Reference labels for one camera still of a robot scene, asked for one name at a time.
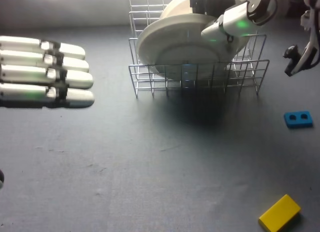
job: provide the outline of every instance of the blue block with holes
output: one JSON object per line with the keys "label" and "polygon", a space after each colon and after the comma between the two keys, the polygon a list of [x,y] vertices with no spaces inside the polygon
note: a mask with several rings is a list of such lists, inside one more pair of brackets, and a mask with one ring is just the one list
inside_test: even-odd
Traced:
{"label": "blue block with holes", "polygon": [[311,114],[308,111],[286,113],[284,118],[288,128],[310,128],[314,125]]}

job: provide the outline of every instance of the yellow block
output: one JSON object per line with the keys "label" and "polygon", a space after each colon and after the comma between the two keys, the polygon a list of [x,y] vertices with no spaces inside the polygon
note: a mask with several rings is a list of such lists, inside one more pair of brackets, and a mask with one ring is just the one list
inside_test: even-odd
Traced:
{"label": "yellow block", "polygon": [[301,208],[289,196],[285,195],[259,218],[259,223],[269,232],[279,231]]}

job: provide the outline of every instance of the gray surface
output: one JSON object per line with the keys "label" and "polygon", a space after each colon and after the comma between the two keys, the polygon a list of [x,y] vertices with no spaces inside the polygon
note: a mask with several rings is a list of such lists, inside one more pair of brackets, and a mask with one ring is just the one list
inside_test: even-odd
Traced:
{"label": "gray surface", "polygon": [[[163,93],[136,100],[127,27],[25,34],[83,46],[96,103],[1,109],[0,231],[262,231],[258,217],[286,193],[303,208],[290,231],[317,231],[319,67],[288,78],[282,53],[307,34],[298,21],[265,30],[260,97],[229,93],[220,109]],[[286,128],[283,114],[299,110],[314,129]]]}

